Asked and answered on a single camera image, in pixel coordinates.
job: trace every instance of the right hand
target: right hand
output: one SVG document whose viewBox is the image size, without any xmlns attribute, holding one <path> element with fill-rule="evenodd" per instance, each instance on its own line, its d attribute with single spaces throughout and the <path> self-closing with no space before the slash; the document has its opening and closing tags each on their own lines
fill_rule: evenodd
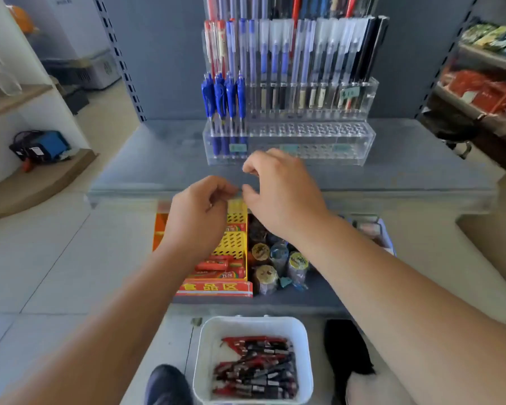
<svg viewBox="0 0 506 405">
<path fill-rule="evenodd" d="M 259 177 L 260 193 L 244 184 L 251 212 L 270 232 L 296 245 L 311 224 L 330 216 L 320 190 L 300 159 L 279 149 L 257 150 L 242 170 Z"/>
</svg>

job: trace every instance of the acrylic pen holder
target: acrylic pen holder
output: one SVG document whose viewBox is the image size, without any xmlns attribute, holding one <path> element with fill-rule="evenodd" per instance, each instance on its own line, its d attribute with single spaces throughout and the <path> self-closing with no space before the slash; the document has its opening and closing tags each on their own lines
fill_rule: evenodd
<svg viewBox="0 0 506 405">
<path fill-rule="evenodd" d="M 292 104 L 286 110 L 249 106 L 242 129 L 238 118 L 233 119 L 231 128 L 228 117 L 222 127 L 216 114 L 214 124 L 207 122 L 203 132 L 208 164 L 243 163 L 254 151 L 275 147 L 306 163 L 363 166 L 375 138 L 366 119 L 378 81 L 372 78 L 360 84 L 340 85 L 331 94 L 328 87 L 323 107 L 310 108 L 313 89 L 318 94 L 321 87 L 321 84 L 307 87 L 306 108 Z M 287 88 L 287 99 L 292 99 L 291 94 Z"/>
</svg>

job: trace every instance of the black shoe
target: black shoe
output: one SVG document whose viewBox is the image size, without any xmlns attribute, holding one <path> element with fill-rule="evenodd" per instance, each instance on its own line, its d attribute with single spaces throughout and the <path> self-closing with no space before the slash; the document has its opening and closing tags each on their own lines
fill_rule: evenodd
<svg viewBox="0 0 506 405">
<path fill-rule="evenodd" d="M 184 374 L 168 364 L 154 369 L 146 386 L 144 405 L 193 405 Z"/>
<path fill-rule="evenodd" d="M 328 320 L 324 327 L 324 349 L 336 380 L 335 398 L 344 404 L 351 373 L 375 373 L 367 346 L 351 320 Z"/>
</svg>

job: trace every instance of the tiled floor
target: tiled floor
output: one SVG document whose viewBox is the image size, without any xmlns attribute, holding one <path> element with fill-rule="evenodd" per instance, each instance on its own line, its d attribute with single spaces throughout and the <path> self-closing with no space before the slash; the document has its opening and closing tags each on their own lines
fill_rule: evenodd
<svg viewBox="0 0 506 405">
<path fill-rule="evenodd" d="M 138 125 L 121 82 L 89 98 L 91 104 L 76 118 L 98 158 L 62 193 L 0 220 L 0 394 L 60 344 L 150 252 L 152 211 L 92 210 L 84 202 L 92 179 Z M 502 176 L 478 150 L 468 161 L 494 179 Z M 434 205 L 426 213 L 405 206 L 384 218 L 403 260 L 492 317 L 506 319 L 506 282 L 457 229 L 456 215 Z M 322 348 L 323 322 L 303 321 L 315 374 L 311 403 L 328 404 L 333 381 Z M 199 334 L 190 316 L 166 316 L 122 403 L 142 402 L 144 384 L 160 363 L 175 365 L 191 381 Z"/>
</svg>

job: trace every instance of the price tag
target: price tag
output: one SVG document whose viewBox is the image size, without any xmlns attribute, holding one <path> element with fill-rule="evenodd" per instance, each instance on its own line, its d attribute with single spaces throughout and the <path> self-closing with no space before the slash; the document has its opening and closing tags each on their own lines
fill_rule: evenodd
<svg viewBox="0 0 506 405">
<path fill-rule="evenodd" d="M 231 152 L 246 152 L 248 151 L 248 146 L 245 143 L 229 143 L 229 150 Z"/>
<path fill-rule="evenodd" d="M 355 98 L 355 97 L 357 97 L 359 95 L 360 95 L 360 87 L 358 87 L 358 86 L 354 86 L 354 87 L 351 87 L 351 88 L 346 88 L 343 91 L 343 98 L 344 99 Z"/>
<path fill-rule="evenodd" d="M 334 143 L 332 146 L 332 152 L 349 152 L 352 150 L 352 146 L 349 143 Z"/>
<path fill-rule="evenodd" d="M 296 155 L 298 153 L 298 145 L 287 143 L 286 145 L 279 145 L 279 149 L 290 155 Z"/>
</svg>

